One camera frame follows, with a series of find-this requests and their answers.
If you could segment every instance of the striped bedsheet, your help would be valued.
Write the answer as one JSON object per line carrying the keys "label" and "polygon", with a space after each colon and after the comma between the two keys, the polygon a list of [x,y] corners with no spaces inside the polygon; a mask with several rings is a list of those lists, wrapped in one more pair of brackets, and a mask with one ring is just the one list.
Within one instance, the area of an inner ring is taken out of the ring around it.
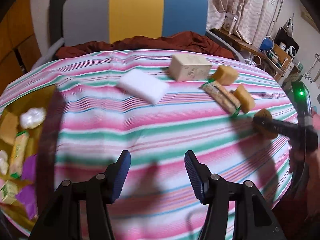
{"label": "striped bedsheet", "polygon": [[[207,206],[193,193],[184,167],[187,150],[226,180],[252,180],[272,205],[290,184],[288,139],[264,140],[248,118],[267,108],[276,119],[297,121],[294,107],[276,81],[258,68],[205,55],[212,63],[210,73],[220,64],[238,70],[238,79],[228,89],[244,84],[255,99],[251,112],[230,119],[199,89],[205,81],[175,82],[168,77],[174,53],[190,52],[97,52],[53,61],[12,82],[0,98],[2,113],[22,95],[58,85],[67,105],[56,153],[56,187],[64,179],[88,180],[104,171],[123,149],[131,152],[132,164],[120,199],[108,208],[116,239],[197,238]],[[117,80],[133,68],[170,83],[169,92],[156,106],[116,87]],[[85,208],[81,212],[86,239]],[[226,239],[232,238],[232,202],[229,214]]]}

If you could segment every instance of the wooden table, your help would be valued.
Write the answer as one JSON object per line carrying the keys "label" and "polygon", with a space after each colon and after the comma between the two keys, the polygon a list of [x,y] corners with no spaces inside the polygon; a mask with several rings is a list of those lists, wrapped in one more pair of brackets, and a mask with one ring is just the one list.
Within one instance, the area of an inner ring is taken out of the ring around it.
{"label": "wooden table", "polygon": [[254,55],[259,56],[260,58],[266,59],[267,56],[262,53],[258,47],[248,44],[245,41],[239,39],[237,36],[233,34],[229,34],[225,30],[218,30],[218,29],[212,29],[210,30],[214,34],[218,35],[220,38],[222,38],[224,41],[231,43],[231,45],[238,51],[246,50],[248,52],[251,52]]}

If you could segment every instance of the brown blanket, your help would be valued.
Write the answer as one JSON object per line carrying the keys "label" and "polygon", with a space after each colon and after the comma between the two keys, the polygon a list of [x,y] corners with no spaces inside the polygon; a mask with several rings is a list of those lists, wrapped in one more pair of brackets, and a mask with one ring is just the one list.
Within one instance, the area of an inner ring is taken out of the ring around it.
{"label": "brown blanket", "polygon": [[90,41],[73,47],[61,47],[56,52],[58,59],[79,57],[97,51],[129,50],[129,49],[172,49],[199,52],[233,59],[231,51],[222,48],[207,36],[194,32],[180,32],[170,37],[152,39],[144,36],[126,38],[113,44],[103,41]]}

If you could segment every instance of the curtain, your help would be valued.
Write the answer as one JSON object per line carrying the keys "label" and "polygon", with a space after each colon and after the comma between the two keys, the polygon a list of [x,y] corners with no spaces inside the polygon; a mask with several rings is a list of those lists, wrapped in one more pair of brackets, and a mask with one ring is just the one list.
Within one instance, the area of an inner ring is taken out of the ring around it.
{"label": "curtain", "polygon": [[268,32],[276,0],[208,0],[207,29],[220,29],[225,13],[238,16],[234,35],[259,47]]}

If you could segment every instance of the purple paper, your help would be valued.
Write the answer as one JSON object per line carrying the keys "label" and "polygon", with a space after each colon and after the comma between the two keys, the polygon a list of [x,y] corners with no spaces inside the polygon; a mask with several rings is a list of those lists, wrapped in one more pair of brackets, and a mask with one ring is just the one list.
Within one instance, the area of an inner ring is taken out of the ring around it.
{"label": "purple paper", "polygon": [[25,186],[17,195],[16,199],[24,205],[28,218],[32,220],[38,216],[38,209],[36,203],[36,192],[32,185]]}
{"label": "purple paper", "polygon": [[31,155],[24,161],[22,168],[22,179],[28,179],[30,181],[36,181],[36,165],[37,155]]}

